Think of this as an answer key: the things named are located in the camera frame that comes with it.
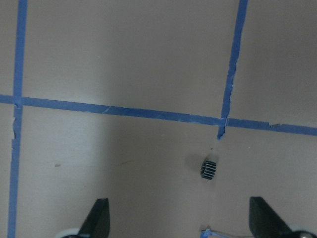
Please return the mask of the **left gripper black left-cam right finger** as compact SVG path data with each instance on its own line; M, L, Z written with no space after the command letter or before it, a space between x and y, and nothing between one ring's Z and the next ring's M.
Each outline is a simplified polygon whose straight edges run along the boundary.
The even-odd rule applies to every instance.
M249 199L249 228L255 238L283 238L293 233L269 204L259 196Z

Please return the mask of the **left gripper black left-cam left finger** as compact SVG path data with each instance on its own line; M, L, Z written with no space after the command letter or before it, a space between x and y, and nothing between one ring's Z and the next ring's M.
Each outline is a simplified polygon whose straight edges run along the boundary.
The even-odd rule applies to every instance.
M97 199L81 226L78 236L81 238L107 238L110 233L109 200Z

